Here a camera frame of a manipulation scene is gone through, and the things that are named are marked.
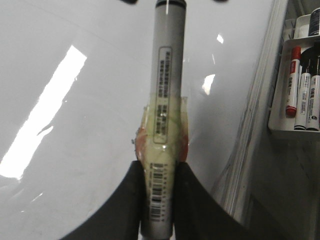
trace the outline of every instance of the gray marker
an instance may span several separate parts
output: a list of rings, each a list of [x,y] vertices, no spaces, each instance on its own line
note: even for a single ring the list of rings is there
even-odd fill
[[[182,138],[180,112],[185,19],[184,0],[156,2],[143,160],[146,201],[141,234],[148,240],[166,240],[173,233],[173,186]]]

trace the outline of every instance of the marker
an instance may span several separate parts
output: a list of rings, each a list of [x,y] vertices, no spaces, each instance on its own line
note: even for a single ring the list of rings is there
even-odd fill
[[[300,68],[301,47],[296,46],[291,52],[290,75],[286,96],[285,113],[289,117],[294,117],[297,112],[299,68]]]
[[[314,71],[310,83],[308,119],[306,129],[319,131],[320,117],[320,55],[314,58]]]
[[[167,240],[173,233],[175,168],[181,153],[181,78],[186,18],[184,0],[158,0],[146,110],[143,168],[146,201],[141,220],[145,239]]]
[[[297,109],[294,122],[294,130],[306,130],[306,123],[308,117],[308,102],[311,80],[311,59],[309,58],[306,63],[301,61],[302,71],[298,93]]]

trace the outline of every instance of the shelf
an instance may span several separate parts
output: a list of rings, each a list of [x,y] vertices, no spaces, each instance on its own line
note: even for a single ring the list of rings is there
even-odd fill
[[[287,40],[283,44],[279,73],[277,76],[273,103],[268,127],[272,135],[279,139],[320,141],[320,131],[294,130],[295,118],[286,116],[286,84],[289,78],[291,51],[296,46],[301,47],[301,53],[313,47],[314,41],[320,40],[320,35]]]

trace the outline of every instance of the black cap band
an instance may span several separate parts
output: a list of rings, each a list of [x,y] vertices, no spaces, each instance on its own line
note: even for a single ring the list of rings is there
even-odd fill
[[[186,9],[186,2],[185,1],[178,1],[178,0],[169,0],[169,1],[166,1],[166,0],[163,0],[163,1],[158,1],[155,5],[155,7],[159,7],[159,6],[162,6],[162,5],[166,5],[167,2],[169,2],[169,5],[176,5],[176,6],[180,6],[184,9]]]

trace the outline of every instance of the red marker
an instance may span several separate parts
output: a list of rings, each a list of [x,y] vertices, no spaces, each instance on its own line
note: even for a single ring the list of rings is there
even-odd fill
[[[285,113],[289,117],[294,117],[297,112],[300,58],[301,47],[296,46],[291,52],[290,75],[287,85]]]

